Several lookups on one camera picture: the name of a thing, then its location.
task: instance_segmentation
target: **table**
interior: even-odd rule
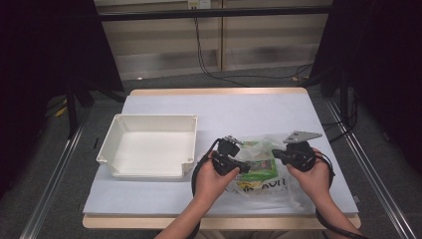
[[[317,115],[315,113],[314,108],[312,107],[312,103],[309,99],[308,93],[305,89],[300,88],[242,88],[242,89],[172,89],[172,90],[135,90],[133,91],[130,96],[142,96],[147,97],[151,96],[157,100],[157,97],[162,96],[163,99],[168,99],[169,96],[195,96],[203,98],[217,98],[217,96],[225,95],[227,97],[233,96],[243,96],[243,100],[245,96],[251,95],[277,95],[277,96],[286,96],[286,98],[290,98],[293,96],[299,96],[304,102],[307,103],[307,106],[290,106],[292,115],[298,114],[300,116],[301,109],[307,109],[307,114],[310,116],[309,118],[295,118],[295,116],[286,116],[292,118],[292,120],[296,120],[298,123],[301,123],[303,120],[306,122],[312,121],[312,123],[307,123],[304,125],[303,128],[295,128],[300,130],[310,130],[315,129],[320,126],[320,122],[317,119]],[[155,108],[151,106],[154,113],[158,111],[158,106]],[[133,113],[133,110],[125,105],[123,108],[124,113]],[[336,189],[337,187],[346,187],[346,192],[348,188],[345,184],[344,178],[340,173],[340,169],[336,163],[335,157],[330,149],[329,143],[325,136],[321,139],[316,140],[314,143],[315,147],[323,148],[325,154],[327,154],[331,160],[333,161],[334,171],[336,171],[336,178],[334,179],[334,184],[331,190]],[[339,195],[340,201],[336,201],[337,203],[340,202],[341,204],[341,195]],[[356,212],[346,214],[349,220],[356,226],[360,227],[360,219]],[[162,229],[165,228],[173,219],[175,215],[151,215],[151,214],[95,214],[95,213],[86,213],[83,219],[84,226],[87,228],[130,228],[130,229]],[[203,218],[201,222],[201,229],[202,230],[316,230],[316,229],[323,229],[323,227],[319,224],[316,218],[313,215],[299,215],[295,213],[290,213],[286,215],[280,214],[268,214],[268,215],[207,215]]]

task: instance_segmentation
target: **white plastic tray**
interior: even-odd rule
[[[97,162],[114,177],[180,178],[193,166],[197,119],[116,115]]]

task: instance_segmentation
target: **wrist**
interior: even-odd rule
[[[201,197],[199,195],[195,195],[191,201],[193,205],[198,206],[198,208],[203,208],[206,211],[208,211],[212,207],[214,202],[215,200],[212,200],[208,197]]]

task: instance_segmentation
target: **person's right hand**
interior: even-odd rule
[[[322,157],[320,152],[314,148],[316,153],[315,166],[306,172],[302,172],[291,166],[287,165],[289,173],[295,177],[302,190],[310,197],[312,201],[319,196],[329,195],[329,169],[328,166],[318,157]]]

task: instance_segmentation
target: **black cable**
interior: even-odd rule
[[[196,178],[198,177],[198,172],[201,169],[202,165],[204,165],[204,163],[206,161],[208,161],[208,155],[211,153],[212,149],[214,148],[215,144],[217,144],[217,142],[220,141],[220,138],[217,138],[213,144],[211,145],[211,147],[208,149],[208,151],[202,156],[201,160],[199,160],[198,164],[196,164],[195,169],[193,169],[192,172],[192,180],[191,180],[191,188],[192,188],[192,195],[195,196],[195,192],[196,192]],[[201,226],[201,221],[198,222],[198,224],[196,224],[195,228],[193,229],[193,231],[190,233],[190,235],[186,238],[186,239],[194,239],[195,236],[198,234],[199,232],[199,227]]]
[[[200,37],[199,37],[199,25],[198,25],[198,19],[194,18],[195,21],[195,29],[196,29],[196,42],[197,42],[197,48],[198,48],[198,62],[199,62],[199,66],[201,67],[201,71],[208,77],[213,78],[215,80],[219,80],[219,81],[226,81],[229,83],[233,83],[236,85],[240,85],[242,87],[246,87],[249,88],[249,86],[246,86],[244,84],[238,83],[238,82],[234,82],[234,81],[230,81],[228,80],[229,78],[264,78],[264,79],[275,79],[275,80],[280,80],[280,79],[286,79],[286,78],[292,78],[297,76],[298,74],[304,72],[309,66],[311,66],[313,63],[311,64],[305,64],[302,66],[299,66],[296,70],[295,74],[292,75],[288,75],[288,76],[284,76],[284,77],[272,77],[272,76],[260,76],[260,75],[247,75],[247,76],[240,76],[240,75],[232,75],[232,76],[226,76],[226,77],[216,77],[213,76],[210,72],[208,72],[208,70],[205,67],[204,64],[204,60],[202,57],[202,48],[201,48],[201,41],[200,41]]]
[[[299,73],[302,73],[302,72],[304,72],[305,70],[307,70],[310,66],[312,66],[314,63],[310,63],[310,64],[304,64],[304,65],[301,65],[301,66],[299,66],[297,69],[296,69],[296,78],[298,78],[298,83],[296,84],[296,86],[298,87],[300,84],[301,84],[301,78],[299,77]]]
[[[233,83],[233,84],[236,84],[236,85],[240,85],[240,86],[245,87],[245,88],[249,88],[248,86],[243,85],[243,84],[238,83],[238,82],[230,81],[230,80],[227,80],[227,79],[224,79],[224,78],[215,77],[211,73],[208,72],[208,70],[206,69],[205,64],[204,64],[204,59],[202,57],[202,48],[201,48],[201,41],[200,41],[200,37],[199,37],[198,19],[194,18],[194,21],[195,21],[195,28],[196,28],[196,43],[197,43],[197,47],[198,47],[198,61],[199,61],[199,66],[201,67],[202,72],[206,76],[213,78],[215,80],[225,81],[225,82]]]
[[[345,121],[348,121],[348,120],[354,119],[354,120],[353,120],[353,123],[352,123],[352,124],[348,127],[348,129],[346,129],[343,133],[341,133],[341,134],[339,134],[338,136],[336,136],[336,137],[334,137],[334,138],[330,139],[330,140],[328,141],[329,143],[332,143],[332,142],[334,142],[334,141],[336,141],[336,140],[338,140],[338,139],[342,138],[344,135],[346,135],[346,134],[350,133],[350,132],[354,129],[354,127],[355,127],[355,126],[356,126],[356,124],[357,124],[357,115],[358,115],[358,112],[357,112],[357,107],[358,107],[358,98],[357,98],[357,94],[356,94],[356,93],[353,93],[353,103],[352,103],[352,105],[351,105],[351,115],[350,115],[350,117],[348,117],[347,119],[342,119],[342,120],[340,120],[340,121],[338,121],[338,122],[334,122],[333,124],[338,124],[338,123],[342,123],[342,122],[345,122]]]
[[[335,176],[335,174],[334,174],[334,170],[333,170],[333,168],[332,168],[332,163],[331,163],[331,160],[329,160],[329,158],[325,155],[325,154],[323,154],[323,153],[321,153],[320,152],[320,154],[322,155],[322,157],[320,157],[320,156],[316,156],[316,158],[319,158],[319,159],[321,159],[327,166],[328,166],[328,170],[329,170],[329,175],[328,175],[328,177],[329,177],[329,187],[331,187],[331,185],[332,185],[332,180],[333,180],[333,178],[334,178],[334,176]],[[355,233],[353,233],[353,232],[349,232],[349,231],[346,231],[346,230],[343,230],[343,229],[341,229],[341,228],[338,228],[338,227],[335,227],[335,226],[333,226],[333,225],[331,225],[331,224],[329,224],[323,217],[322,217],[322,215],[320,215],[320,213],[319,213],[319,211],[316,209],[316,219],[319,221],[319,223],[322,225],[322,226],[324,226],[326,229],[328,229],[328,230],[330,230],[330,231],[332,231],[332,232],[334,232],[334,233],[336,233],[336,234],[338,234],[338,235],[341,235],[341,236],[345,236],[345,237],[347,237],[347,238],[355,238],[355,239],[367,239],[367,237],[365,237],[365,236],[362,236],[362,235],[359,235],[359,234],[355,234]]]

